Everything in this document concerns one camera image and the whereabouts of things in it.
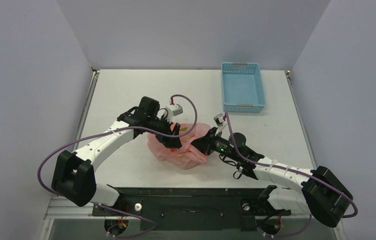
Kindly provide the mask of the pink plastic bag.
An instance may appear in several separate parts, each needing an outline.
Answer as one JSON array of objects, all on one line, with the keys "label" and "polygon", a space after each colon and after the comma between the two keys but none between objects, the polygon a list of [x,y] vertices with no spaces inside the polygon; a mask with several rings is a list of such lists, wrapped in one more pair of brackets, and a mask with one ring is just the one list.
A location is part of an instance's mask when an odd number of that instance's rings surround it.
[{"label": "pink plastic bag", "polygon": [[181,137],[181,148],[166,148],[152,133],[148,134],[147,146],[152,155],[159,161],[169,162],[176,167],[187,170],[197,165],[207,163],[207,156],[192,145],[192,142],[205,136],[211,126],[206,123],[197,123],[187,135]]}]

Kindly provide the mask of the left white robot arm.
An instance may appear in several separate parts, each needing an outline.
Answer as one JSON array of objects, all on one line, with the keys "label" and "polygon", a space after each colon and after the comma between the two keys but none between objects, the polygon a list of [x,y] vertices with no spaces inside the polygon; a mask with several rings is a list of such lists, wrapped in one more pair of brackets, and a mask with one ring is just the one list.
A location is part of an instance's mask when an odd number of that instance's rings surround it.
[{"label": "left white robot arm", "polygon": [[74,152],[62,151],[57,158],[52,189],[79,207],[102,204],[112,215],[121,214],[125,201],[117,190],[97,183],[95,171],[112,153],[145,132],[156,131],[165,146],[180,148],[180,125],[173,124],[172,118],[180,115],[183,108],[171,103],[162,116],[158,116],[159,110],[158,101],[144,96],[138,106],[119,115],[100,137]]}]

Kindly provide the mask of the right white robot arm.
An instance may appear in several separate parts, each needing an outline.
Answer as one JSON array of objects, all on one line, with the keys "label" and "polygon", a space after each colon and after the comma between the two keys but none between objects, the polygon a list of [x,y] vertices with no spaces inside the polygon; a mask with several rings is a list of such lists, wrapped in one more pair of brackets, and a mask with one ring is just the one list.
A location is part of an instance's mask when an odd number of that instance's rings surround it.
[{"label": "right white robot arm", "polygon": [[274,210],[311,214],[320,223],[334,228],[345,217],[353,200],[330,169],[279,163],[249,148],[246,137],[239,132],[224,139],[213,127],[192,145],[206,156],[218,153],[223,160],[229,159],[243,176],[277,184],[277,188],[258,199],[258,207],[265,214]]}]

